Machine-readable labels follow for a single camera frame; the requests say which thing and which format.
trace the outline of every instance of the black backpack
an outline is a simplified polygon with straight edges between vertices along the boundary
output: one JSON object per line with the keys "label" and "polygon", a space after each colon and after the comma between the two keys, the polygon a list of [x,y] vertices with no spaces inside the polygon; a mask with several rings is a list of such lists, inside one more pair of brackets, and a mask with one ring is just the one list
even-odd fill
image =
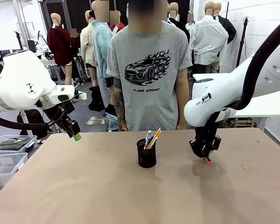
{"label": "black backpack", "polygon": [[[31,124],[41,124],[45,123],[41,113],[36,110],[36,109],[31,109],[31,110],[25,110],[25,113],[27,115],[28,122]],[[23,123],[23,118],[21,116],[21,113],[18,114],[17,116],[17,122],[18,123]],[[48,129],[45,128],[39,128],[35,129],[32,131],[33,135],[37,135],[38,139],[44,138],[48,134]],[[20,135],[28,135],[26,130],[22,130]]]}

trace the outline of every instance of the clear plastic container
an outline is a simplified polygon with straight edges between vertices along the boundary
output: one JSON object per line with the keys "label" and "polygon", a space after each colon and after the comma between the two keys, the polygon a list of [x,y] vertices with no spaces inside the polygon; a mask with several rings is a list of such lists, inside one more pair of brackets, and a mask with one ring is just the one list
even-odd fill
{"label": "clear plastic container", "polygon": [[27,159],[27,153],[0,155],[0,190],[24,165]]}
{"label": "clear plastic container", "polygon": [[20,150],[2,150],[0,146],[0,155],[3,154],[12,154],[12,153],[29,153],[31,150],[37,147],[37,136],[25,136],[25,135],[3,135],[0,137],[0,144],[5,142],[8,139],[16,138],[30,138],[30,141],[25,144]]}

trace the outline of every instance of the red shirt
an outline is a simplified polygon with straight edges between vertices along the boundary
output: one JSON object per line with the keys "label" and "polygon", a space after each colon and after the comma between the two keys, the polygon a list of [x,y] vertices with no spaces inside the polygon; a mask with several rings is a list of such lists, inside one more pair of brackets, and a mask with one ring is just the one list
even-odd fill
{"label": "red shirt", "polygon": [[[110,29],[113,31],[114,30],[114,27],[115,25],[110,25]],[[125,27],[125,25],[123,25],[123,23],[121,22],[119,25],[118,25],[118,31],[121,31],[123,28]]]}
{"label": "red shirt", "polygon": [[70,37],[67,30],[60,27],[51,28],[47,35],[48,46],[54,54],[55,63],[65,66],[70,63],[74,56],[77,56],[77,44],[74,38]]}

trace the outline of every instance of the white pen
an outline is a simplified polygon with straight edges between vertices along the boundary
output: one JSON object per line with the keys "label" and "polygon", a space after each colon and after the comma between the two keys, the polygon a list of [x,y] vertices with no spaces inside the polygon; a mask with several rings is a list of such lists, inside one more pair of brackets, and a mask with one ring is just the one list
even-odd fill
{"label": "white pen", "polygon": [[146,135],[146,138],[145,138],[145,145],[144,145],[144,149],[147,148],[147,145],[148,145],[148,140],[150,138],[150,134],[151,134],[151,131],[148,131],[147,135]]}
{"label": "white pen", "polygon": [[156,137],[156,138],[154,139],[153,143],[151,144],[151,147],[148,148],[148,149],[151,149],[151,148],[154,146],[154,144],[155,144],[155,142],[156,142],[157,140],[158,140],[158,137]]}

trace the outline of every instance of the tattooed arm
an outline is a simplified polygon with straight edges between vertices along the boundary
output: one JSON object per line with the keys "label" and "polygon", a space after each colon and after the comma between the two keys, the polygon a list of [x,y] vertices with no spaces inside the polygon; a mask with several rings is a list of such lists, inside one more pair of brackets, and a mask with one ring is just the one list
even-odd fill
{"label": "tattooed arm", "polygon": [[121,80],[114,78],[113,102],[118,120],[118,131],[127,132],[125,117],[125,102],[123,100]]}
{"label": "tattooed arm", "polygon": [[177,79],[175,82],[175,93],[178,105],[178,122],[176,129],[184,130],[186,129],[186,119],[183,113],[185,105],[189,101],[189,83],[187,77],[187,69],[183,69],[178,72]]}

